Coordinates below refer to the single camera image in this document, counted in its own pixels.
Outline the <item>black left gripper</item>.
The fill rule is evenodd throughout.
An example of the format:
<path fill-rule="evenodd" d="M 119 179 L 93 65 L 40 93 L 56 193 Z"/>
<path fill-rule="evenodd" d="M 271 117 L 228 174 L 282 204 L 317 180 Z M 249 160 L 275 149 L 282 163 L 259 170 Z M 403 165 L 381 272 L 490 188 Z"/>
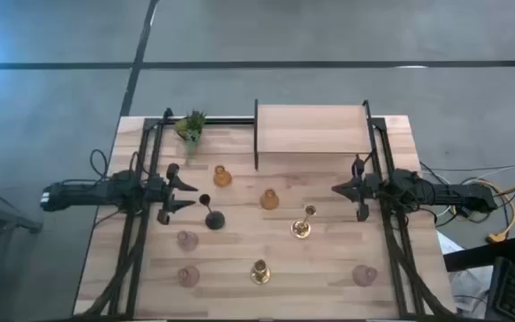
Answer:
<path fill-rule="evenodd" d="M 178 191 L 198 191 L 198 188 L 188 185 L 180 179 L 177 175 L 179 170 L 180 167 L 175 163 L 171 163 L 166 170 L 167 184 L 163 188 L 163 206 L 158 211 L 156 218 L 161 225 L 169 224 L 171 214 L 195 204 L 194 200 L 173 200 L 174 188 Z"/>

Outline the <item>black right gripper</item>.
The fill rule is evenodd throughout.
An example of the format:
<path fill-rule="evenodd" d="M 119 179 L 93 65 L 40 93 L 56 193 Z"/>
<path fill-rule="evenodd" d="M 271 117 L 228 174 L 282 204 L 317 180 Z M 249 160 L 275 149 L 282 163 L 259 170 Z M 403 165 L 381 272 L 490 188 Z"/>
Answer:
<path fill-rule="evenodd" d="M 364 183 L 362 179 L 362 174 L 364 172 L 365 163 L 359 157 L 359 154 L 357 154 L 351 166 L 352 179 L 332 187 L 333 191 L 337 191 L 338 194 L 342 195 L 351 202 L 359 203 L 359 208 L 357 211 L 357 220 L 359 222 L 365 222 L 369 216 L 368 205 L 365 202 Z"/>

